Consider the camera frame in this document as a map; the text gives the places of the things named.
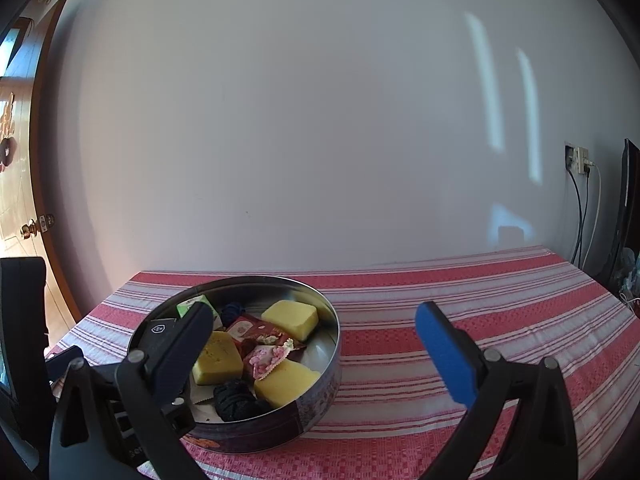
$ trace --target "black cable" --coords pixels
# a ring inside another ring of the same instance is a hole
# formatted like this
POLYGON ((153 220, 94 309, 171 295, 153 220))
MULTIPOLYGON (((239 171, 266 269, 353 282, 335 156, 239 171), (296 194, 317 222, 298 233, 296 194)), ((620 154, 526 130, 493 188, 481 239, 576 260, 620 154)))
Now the black cable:
POLYGON ((582 239, 584 238, 584 223, 587 221, 587 208, 589 206, 589 168, 585 168, 587 174, 587 197, 584 199, 584 215, 582 215, 582 227, 580 228, 580 252, 578 253, 578 269, 581 269, 584 265, 582 261, 582 239))
POLYGON ((578 239, 575 242, 574 255, 571 257, 571 263, 574 263, 575 255, 578 254, 578 245, 580 245, 580 239, 582 238, 582 204, 580 203, 580 191, 578 191, 578 185, 575 182, 574 174, 569 168, 567 168, 566 170, 569 172, 571 180, 574 181, 575 195, 578 197, 578 213, 580 213, 580 221, 578 223, 578 239))

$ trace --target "table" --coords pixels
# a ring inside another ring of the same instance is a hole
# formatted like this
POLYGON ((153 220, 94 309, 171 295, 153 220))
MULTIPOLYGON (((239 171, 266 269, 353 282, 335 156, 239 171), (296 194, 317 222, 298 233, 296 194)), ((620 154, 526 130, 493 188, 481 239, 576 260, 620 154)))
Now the table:
MULTIPOLYGON (((140 272, 58 348, 77 344, 91 364, 117 362, 153 307, 185 288, 234 274, 140 272)), ((186 444, 211 478, 417 478, 464 413, 415 335, 414 313, 422 300, 435 300, 481 348, 494 346, 507 359, 527 363, 550 354, 558 359, 574 409, 580 478, 603 462, 640 400, 638 321, 604 288, 544 247, 282 274, 325 293, 338 312, 340 391, 318 425, 277 449, 223 455, 186 444)), ((491 467, 513 412, 511 401, 474 477, 491 467)))

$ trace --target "wall outlet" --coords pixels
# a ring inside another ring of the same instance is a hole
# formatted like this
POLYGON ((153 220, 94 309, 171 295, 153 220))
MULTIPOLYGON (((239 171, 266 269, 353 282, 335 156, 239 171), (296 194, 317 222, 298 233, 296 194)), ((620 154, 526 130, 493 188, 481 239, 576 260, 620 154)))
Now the wall outlet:
POLYGON ((564 166, 573 174, 586 174, 585 159, 589 158, 589 150, 581 146, 574 146, 568 142, 564 144, 564 166))
POLYGON ((584 163, 585 159, 589 159, 589 150, 587 150, 586 148, 581 148, 580 146, 578 146, 578 173, 579 174, 585 174, 586 171, 586 165, 584 163))
POLYGON ((568 142, 564 144, 564 166, 572 173, 578 173, 578 148, 568 142))

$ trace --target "brass door handle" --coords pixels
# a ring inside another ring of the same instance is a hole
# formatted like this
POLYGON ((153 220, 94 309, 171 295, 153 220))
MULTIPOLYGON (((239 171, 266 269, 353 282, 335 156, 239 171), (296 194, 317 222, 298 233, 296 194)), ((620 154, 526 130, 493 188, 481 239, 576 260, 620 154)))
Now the brass door handle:
POLYGON ((22 234, 23 240, 31 238, 31 235, 38 236, 38 227, 36 226, 36 222, 33 220, 33 218, 31 218, 25 225, 21 227, 20 233, 22 234))

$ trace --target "metal screw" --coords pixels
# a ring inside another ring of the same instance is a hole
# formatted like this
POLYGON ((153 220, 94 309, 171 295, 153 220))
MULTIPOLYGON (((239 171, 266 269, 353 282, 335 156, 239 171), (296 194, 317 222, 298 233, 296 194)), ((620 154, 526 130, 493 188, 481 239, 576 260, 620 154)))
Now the metal screw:
POLYGON ((127 361, 129 361, 130 363, 139 363, 144 358, 145 358, 145 353, 144 353, 144 351, 140 350, 139 348, 136 348, 135 350, 132 350, 127 355, 127 361))
POLYGON ((545 367, 549 368, 549 370, 554 370, 558 368, 558 361, 556 361, 553 357, 545 357, 545 367))
POLYGON ((69 368, 71 368, 75 372, 77 372, 83 366, 84 357, 76 357, 75 359, 71 359, 71 362, 69 363, 69 368))
POLYGON ((500 352, 498 352, 495 348, 487 348, 484 351, 483 355, 484 358, 490 363, 497 363, 502 358, 500 352))

